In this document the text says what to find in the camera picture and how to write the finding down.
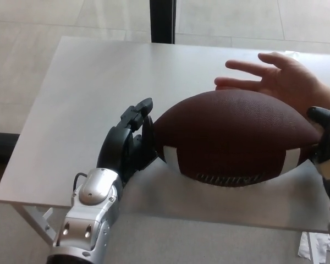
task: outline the tabletop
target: tabletop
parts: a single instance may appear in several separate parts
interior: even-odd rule
[[[0,183],[0,202],[70,207],[73,179],[94,168],[109,129],[152,97],[156,120],[177,102],[215,88],[227,59],[259,62],[256,50],[63,37]],[[330,85],[330,56],[292,53]],[[313,165],[245,188],[209,186],[160,160],[126,186],[123,212],[326,232],[328,197]]]

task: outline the finger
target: finger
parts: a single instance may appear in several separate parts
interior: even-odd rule
[[[241,62],[239,60],[228,60],[225,63],[226,68],[233,70],[241,70],[246,73],[250,73],[256,76],[262,77],[267,67],[259,64],[251,63],[251,62]]]
[[[218,91],[218,90],[240,90],[240,89],[237,87],[230,87],[230,86],[216,86],[215,90]]]
[[[227,77],[218,77],[214,83],[219,87],[235,87],[244,90],[256,91],[260,87],[259,81],[239,80]]]
[[[259,53],[258,58],[265,63],[273,64],[277,68],[283,70],[286,68],[291,61],[294,61],[292,58],[282,55],[278,52],[272,53]]]

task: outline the brown football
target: brown football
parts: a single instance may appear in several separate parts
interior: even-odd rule
[[[320,139],[295,109],[258,92],[201,93],[154,123],[156,151],[200,182],[239,187],[275,178],[306,161]]]

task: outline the human hand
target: human hand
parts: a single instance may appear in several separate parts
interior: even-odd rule
[[[259,53],[258,58],[275,67],[237,60],[228,60],[225,66],[260,76],[261,81],[217,77],[216,90],[236,88],[261,92],[292,106],[304,117],[311,106],[325,107],[326,104],[326,108],[330,108],[324,102],[330,89],[301,63],[277,52]]]

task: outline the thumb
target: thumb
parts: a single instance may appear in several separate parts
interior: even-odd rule
[[[282,55],[278,52],[272,53],[259,53],[258,58],[265,63],[273,64],[275,67],[283,70],[286,68],[291,61],[294,61],[292,58]]]

